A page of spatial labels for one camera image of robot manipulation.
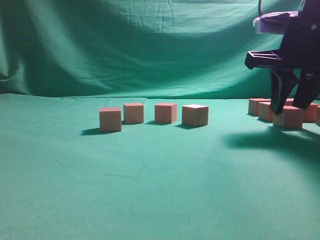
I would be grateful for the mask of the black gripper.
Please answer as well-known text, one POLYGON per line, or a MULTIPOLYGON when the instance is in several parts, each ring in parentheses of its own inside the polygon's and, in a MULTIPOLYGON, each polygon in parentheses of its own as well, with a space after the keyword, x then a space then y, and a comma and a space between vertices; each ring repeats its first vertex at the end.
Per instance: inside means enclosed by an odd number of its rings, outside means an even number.
POLYGON ((249 51, 244 64, 248 69, 270 69, 270 109, 279 115, 298 84, 293 106, 306 110, 320 95, 320 2, 302 0, 298 16, 285 29, 279 49, 249 51), (301 69, 299 80, 293 69, 301 69))

